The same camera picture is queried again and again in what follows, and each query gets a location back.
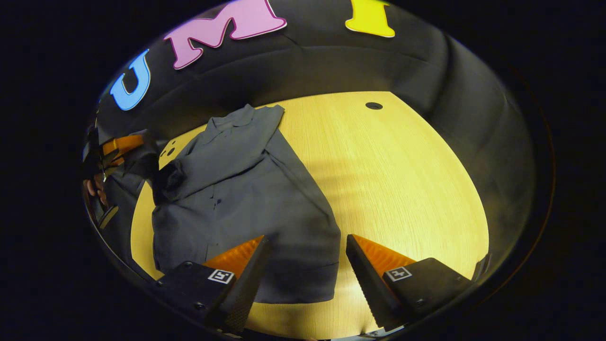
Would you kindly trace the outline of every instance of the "yellow letter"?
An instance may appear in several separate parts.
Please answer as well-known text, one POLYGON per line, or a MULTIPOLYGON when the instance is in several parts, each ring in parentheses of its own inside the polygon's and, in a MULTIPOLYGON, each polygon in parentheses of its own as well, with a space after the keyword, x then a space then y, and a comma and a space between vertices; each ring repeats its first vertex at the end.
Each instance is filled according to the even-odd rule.
POLYGON ((351 0, 353 18, 345 21, 345 26, 356 32, 393 38, 396 32, 387 25, 384 6, 388 3, 381 0, 351 0))

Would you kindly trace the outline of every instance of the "light wood surface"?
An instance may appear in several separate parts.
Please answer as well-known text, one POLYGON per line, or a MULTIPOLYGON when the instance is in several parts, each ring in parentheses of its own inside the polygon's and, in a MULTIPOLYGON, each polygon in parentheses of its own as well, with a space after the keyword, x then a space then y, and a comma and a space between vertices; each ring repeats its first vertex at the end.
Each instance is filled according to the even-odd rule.
MULTIPOLYGON (((341 256, 333 300, 254 303, 247 328, 299 339, 377 330, 345 255, 348 234, 414 260, 434 257, 471 278, 488 252, 482 203, 456 155, 414 110, 390 92, 331 93, 267 106, 275 104, 285 109, 280 131, 332 207, 341 229, 341 256), (383 108, 369 109, 367 102, 383 108)), ((204 129, 171 140, 160 167, 204 129)), ((146 184, 133 217, 132 255, 157 279, 162 273, 153 264, 153 208, 146 184)))

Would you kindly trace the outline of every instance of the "blue letter u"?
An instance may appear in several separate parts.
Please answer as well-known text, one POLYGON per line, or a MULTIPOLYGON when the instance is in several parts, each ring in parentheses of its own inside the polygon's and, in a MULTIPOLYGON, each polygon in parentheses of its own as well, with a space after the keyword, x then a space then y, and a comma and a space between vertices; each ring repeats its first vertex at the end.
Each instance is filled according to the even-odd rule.
POLYGON ((130 110, 134 108, 140 100, 143 99, 147 89, 150 87, 150 68, 147 66, 147 61, 145 61, 145 54, 149 52, 149 49, 143 51, 135 60, 130 63, 128 66, 129 69, 133 69, 135 71, 135 76, 137 77, 137 88, 132 93, 128 93, 126 88, 124 87, 124 83, 122 79, 124 78, 124 74, 118 77, 118 80, 112 86, 110 90, 110 94, 114 96, 114 100, 116 104, 122 110, 130 110))

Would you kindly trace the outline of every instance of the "human hand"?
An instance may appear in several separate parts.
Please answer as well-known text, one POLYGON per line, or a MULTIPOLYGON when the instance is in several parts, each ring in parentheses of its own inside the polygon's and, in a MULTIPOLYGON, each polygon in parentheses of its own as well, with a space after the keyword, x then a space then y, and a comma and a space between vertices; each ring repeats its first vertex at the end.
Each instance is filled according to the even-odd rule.
POLYGON ((99 199, 101 200, 101 203, 107 207, 107 196, 103 191, 103 181, 101 180, 101 174, 95 174, 93 178, 95 180, 94 184, 91 180, 84 180, 84 186, 88 189, 88 193, 92 197, 98 195, 99 199))

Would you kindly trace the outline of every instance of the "letter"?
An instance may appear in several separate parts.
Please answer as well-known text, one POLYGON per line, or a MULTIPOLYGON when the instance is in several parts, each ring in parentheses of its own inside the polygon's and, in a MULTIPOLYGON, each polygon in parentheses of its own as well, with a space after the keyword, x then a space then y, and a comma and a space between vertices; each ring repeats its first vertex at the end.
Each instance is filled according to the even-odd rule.
POLYGON ((145 55, 149 52, 149 49, 143 51, 135 60, 128 66, 129 69, 133 69, 135 76, 137 77, 137 88, 132 93, 128 93, 124 87, 124 74, 118 77, 118 80, 112 86, 110 94, 114 97, 116 104, 120 109, 126 111, 134 108, 140 100, 143 99, 147 89, 150 87, 150 68, 147 66, 145 55))
POLYGON ((396 32, 387 25, 387 15, 384 6, 389 6, 381 0, 351 0, 353 17, 345 21, 345 26, 356 32, 393 38, 396 32))
POLYGON ((250 38, 286 26, 286 20, 276 17, 267 0, 233 1, 215 19, 191 20, 164 38, 170 39, 173 44, 176 57, 173 67, 176 70, 182 69, 202 56, 203 49, 194 48, 190 39, 212 48, 221 46, 230 20, 233 20, 235 27, 230 34, 231 39, 250 38))

